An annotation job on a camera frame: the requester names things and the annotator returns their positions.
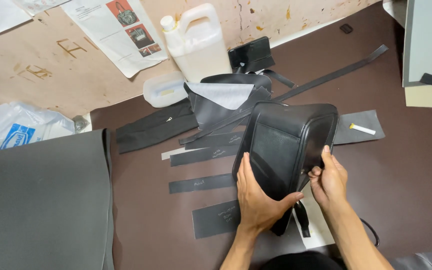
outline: white chalk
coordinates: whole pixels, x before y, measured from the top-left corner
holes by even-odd
[[[376,134],[375,130],[372,130],[372,129],[369,129],[369,128],[365,128],[365,127],[362,127],[362,126],[358,126],[358,125],[355,125],[354,123],[352,123],[349,126],[349,128],[350,129],[356,129],[356,130],[359,130],[359,131],[362,131],[362,132],[365,132],[365,133],[368,133],[368,134],[371,134],[371,135]]]

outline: person's left hand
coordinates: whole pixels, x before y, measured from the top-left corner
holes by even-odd
[[[256,234],[268,230],[303,197],[301,192],[291,193],[280,201],[268,197],[255,179],[249,162],[249,153],[244,153],[237,172],[237,198],[241,209],[241,223],[238,229]]]

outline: blue logo on plastic bag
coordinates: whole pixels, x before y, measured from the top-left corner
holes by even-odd
[[[6,139],[4,139],[3,144],[1,144],[0,150],[28,144],[35,131],[36,129],[34,128],[29,128],[20,124],[12,124]]]

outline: black cord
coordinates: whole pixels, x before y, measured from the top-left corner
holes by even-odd
[[[376,239],[376,242],[374,243],[374,246],[375,247],[379,247],[379,236],[378,236],[378,234],[376,233],[376,231],[373,229],[373,227],[368,223],[368,222],[366,222],[364,219],[362,219],[362,218],[359,218],[360,220],[361,220],[361,222],[363,222],[366,226],[368,226],[368,228],[369,228],[369,230],[371,230],[371,232],[372,232],[372,234],[374,235],[374,237],[375,237],[375,239]]]

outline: hand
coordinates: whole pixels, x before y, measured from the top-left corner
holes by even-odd
[[[268,197],[255,179],[249,163],[249,153],[244,153],[237,172],[237,198],[241,209],[238,229],[248,230],[256,235],[268,230],[303,197],[301,192],[291,193],[280,201]]]
[[[325,145],[321,153],[324,169],[314,167],[309,173],[311,190],[315,200],[323,211],[329,212],[347,203],[346,182],[348,172],[331,155],[329,146]]]

